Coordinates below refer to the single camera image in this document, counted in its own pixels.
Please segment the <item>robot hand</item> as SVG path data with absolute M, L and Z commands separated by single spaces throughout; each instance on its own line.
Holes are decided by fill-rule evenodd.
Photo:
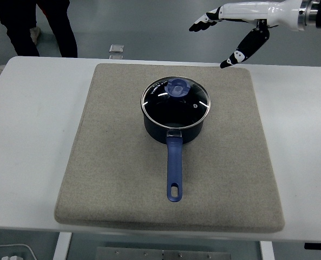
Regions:
M 206 30 L 221 21 L 245 22 L 255 25 L 239 43 L 230 57 L 221 62 L 226 68 L 249 59 L 269 39 L 269 28 L 283 25 L 293 31 L 304 30 L 302 1 L 227 3 L 204 13 L 189 31 Z

